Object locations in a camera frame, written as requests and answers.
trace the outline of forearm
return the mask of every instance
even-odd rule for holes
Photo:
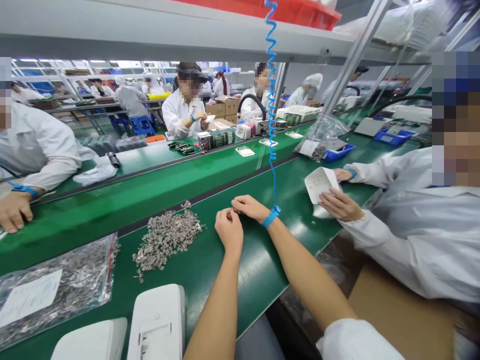
[[[183,360],[234,360],[240,256],[225,254]]]
[[[320,328],[339,319],[357,319],[344,294],[323,266],[276,218],[268,227],[283,270]]]

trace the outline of blue wrist strap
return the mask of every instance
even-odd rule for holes
[[[346,169],[346,168],[344,168],[343,170],[347,170],[347,171],[351,174],[350,180],[352,180],[354,177],[357,176],[357,173],[356,173],[355,171],[353,171],[353,170]]]
[[[269,226],[273,223],[273,221],[275,220],[275,218],[277,216],[279,216],[280,212],[282,211],[282,209],[280,209],[278,206],[275,206],[272,210],[271,210],[271,213],[270,215],[268,215],[268,217],[263,220],[263,222],[261,223],[261,225],[265,228],[265,229],[268,229]]]

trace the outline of chair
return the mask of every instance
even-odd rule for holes
[[[130,117],[131,127],[135,135],[155,135],[155,130],[148,116]]]

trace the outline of hand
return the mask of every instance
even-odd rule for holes
[[[235,211],[257,220],[260,224],[270,215],[270,210],[250,195],[237,196],[231,201],[231,205]]]
[[[335,169],[333,171],[335,172],[336,180],[339,183],[341,183],[342,181],[348,181],[353,177],[352,173],[345,169]]]
[[[28,192],[12,191],[0,200],[0,225],[10,234],[24,227],[22,214],[28,222],[33,220],[34,215],[30,210],[32,197]]]
[[[225,247],[225,255],[240,258],[244,243],[244,229],[239,215],[231,207],[216,213],[215,230]]]
[[[346,194],[334,188],[330,188],[330,191],[335,196],[327,192],[322,192],[318,204],[327,210],[335,219],[343,222],[351,222],[364,217],[365,214],[362,208]]]

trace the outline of hair net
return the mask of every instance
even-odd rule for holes
[[[305,80],[303,80],[302,85],[312,86],[315,87],[317,90],[320,90],[320,86],[322,86],[322,80],[324,76],[321,73],[316,73],[310,75]]]
[[[115,75],[115,82],[119,87],[125,85],[125,79],[122,75]]]

